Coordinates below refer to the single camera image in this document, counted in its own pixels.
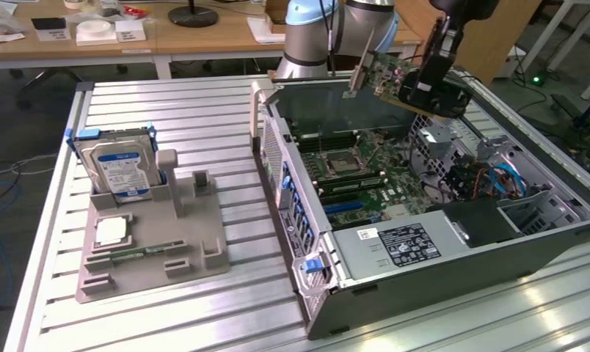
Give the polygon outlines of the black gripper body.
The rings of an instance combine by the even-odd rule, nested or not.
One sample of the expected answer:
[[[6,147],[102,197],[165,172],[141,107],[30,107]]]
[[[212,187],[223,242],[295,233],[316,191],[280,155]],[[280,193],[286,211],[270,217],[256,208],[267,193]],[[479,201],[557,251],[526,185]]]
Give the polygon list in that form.
[[[446,13],[450,28],[463,28],[474,20],[491,17],[499,0],[430,0],[431,5]]]

